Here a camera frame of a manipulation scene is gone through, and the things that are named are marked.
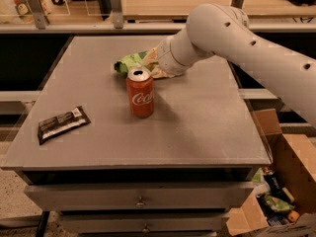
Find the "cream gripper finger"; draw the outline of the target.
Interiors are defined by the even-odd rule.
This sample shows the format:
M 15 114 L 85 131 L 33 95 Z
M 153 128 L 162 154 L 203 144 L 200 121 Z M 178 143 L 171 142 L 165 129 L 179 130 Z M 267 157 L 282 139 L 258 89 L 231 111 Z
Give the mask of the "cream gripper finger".
M 181 71 L 177 69 L 170 69 L 170 68 L 161 68 L 160 66 L 156 66 L 151 71 L 151 76 L 154 79 L 161 79 L 161 78 L 173 78 L 176 76 L 180 76 L 182 74 Z
M 144 67 L 149 69 L 150 71 L 153 71 L 156 69 L 159 65 L 158 62 L 158 51 L 157 48 L 154 47 L 150 49 L 145 56 L 142 58 L 142 64 Z

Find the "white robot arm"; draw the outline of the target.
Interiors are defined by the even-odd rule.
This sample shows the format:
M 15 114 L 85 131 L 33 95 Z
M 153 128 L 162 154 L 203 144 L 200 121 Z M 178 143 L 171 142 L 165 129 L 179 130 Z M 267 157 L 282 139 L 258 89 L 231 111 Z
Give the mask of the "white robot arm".
M 238 8 L 201 4 L 191 10 L 178 33 L 161 40 L 154 50 L 154 60 L 172 76 L 200 60 L 222 57 L 316 126 L 316 60 L 256 36 Z

